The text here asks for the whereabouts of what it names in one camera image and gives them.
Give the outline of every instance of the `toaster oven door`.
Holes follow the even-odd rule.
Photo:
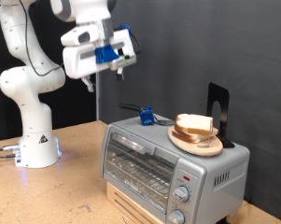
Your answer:
[[[109,133],[104,171],[166,214],[177,157],[120,131]]]

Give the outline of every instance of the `black plate holder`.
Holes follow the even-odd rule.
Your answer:
[[[207,99],[207,109],[206,109],[207,117],[212,117],[213,105],[215,101],[218,101],[221,107],[220,127],[218,130],[217,137],[221,140],[224,148],[232,148],[234,147],[234,144],[226,139],[228,105],[230,101],[230,94],[226,89],[211,82],[209,83],[208,86],[208,99]]]

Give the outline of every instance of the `control panel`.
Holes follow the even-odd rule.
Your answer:
[[[174,224],[188,224],[192,210],[192,200],[195,197],[197,177],[179,169],[177,181],[173,185],[174,196],[169,208],[168,219]]]

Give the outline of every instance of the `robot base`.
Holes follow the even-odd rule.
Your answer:
[[[61,152],[58,139],[52,130],[42,133],[24,133],[19,140],[21,157],[16,158],[16,166],[27,168],[43,168],[54,164]]]

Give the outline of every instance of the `wooden table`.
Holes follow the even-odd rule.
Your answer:
[[[63,155],[47,168],[17,168],[13,159],[0,159],[0,223],[133,223],[106,199],[99,176],[105,127],[95,121],[53,131]],[[17,140],[0,141],[0,147]],[[281,224],[246,202],[229,222]]]

